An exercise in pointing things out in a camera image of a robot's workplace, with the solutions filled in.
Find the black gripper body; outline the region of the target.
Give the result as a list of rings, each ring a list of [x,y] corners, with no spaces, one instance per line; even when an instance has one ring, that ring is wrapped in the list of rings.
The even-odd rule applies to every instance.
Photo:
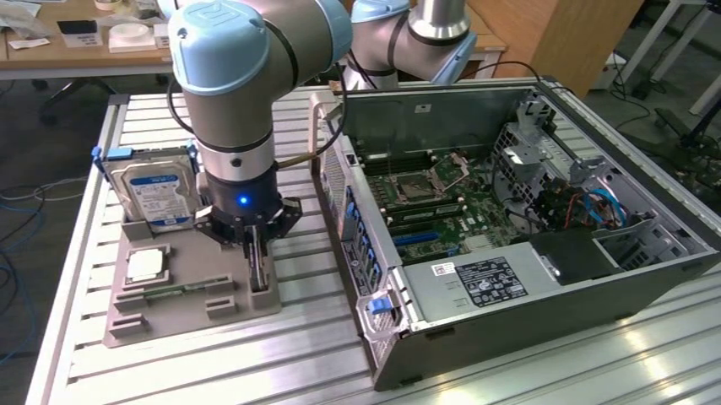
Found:
[[[273,218],[281,210],[283,203],[277,191],[277,165],[271,167],[252,180],[226,181],[206,171],[205,198],[212,204],[210,220],[213,231],[230,231],[241,219],[242,225],[263,225],[275,231],[277,225]]]

